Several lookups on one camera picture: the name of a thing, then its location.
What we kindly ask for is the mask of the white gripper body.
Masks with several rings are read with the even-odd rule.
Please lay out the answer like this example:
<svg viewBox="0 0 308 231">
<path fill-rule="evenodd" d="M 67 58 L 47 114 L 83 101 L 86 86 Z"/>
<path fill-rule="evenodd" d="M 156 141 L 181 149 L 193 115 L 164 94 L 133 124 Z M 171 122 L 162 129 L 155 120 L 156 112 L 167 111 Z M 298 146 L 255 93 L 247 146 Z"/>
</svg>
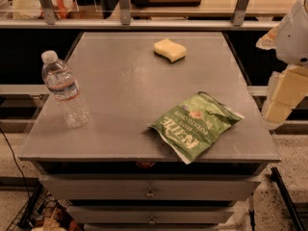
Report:
<svg viewBox="0 0 308 231">
<path fill-rule="evenodd" d="M 281 20 L 275 51 L 286 64 L 308 65 L 308 0 L 297 0 Z"/>
</svg>

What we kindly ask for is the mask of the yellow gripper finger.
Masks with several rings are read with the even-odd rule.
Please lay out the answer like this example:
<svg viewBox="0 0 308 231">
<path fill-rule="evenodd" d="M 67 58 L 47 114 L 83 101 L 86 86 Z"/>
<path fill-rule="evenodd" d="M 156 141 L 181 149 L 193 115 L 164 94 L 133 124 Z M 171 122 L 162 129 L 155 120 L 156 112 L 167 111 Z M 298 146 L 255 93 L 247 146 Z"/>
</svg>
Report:
<svg viewBox="0 0 308 231">
<path fill-rule="evenodd" d="M 308 94 L 308 68 L 289 64 L 269 78 L 267 98 L 262 107 L 262 127 L 274 130 Z"/>
<path fill-rule="evenodd" d="M 276 47 L 276 35 L 278 27 L 271 28 L 265 35 L 256 42 L 256 47 L 264 50 L 271 50 Z"/>
</svg>

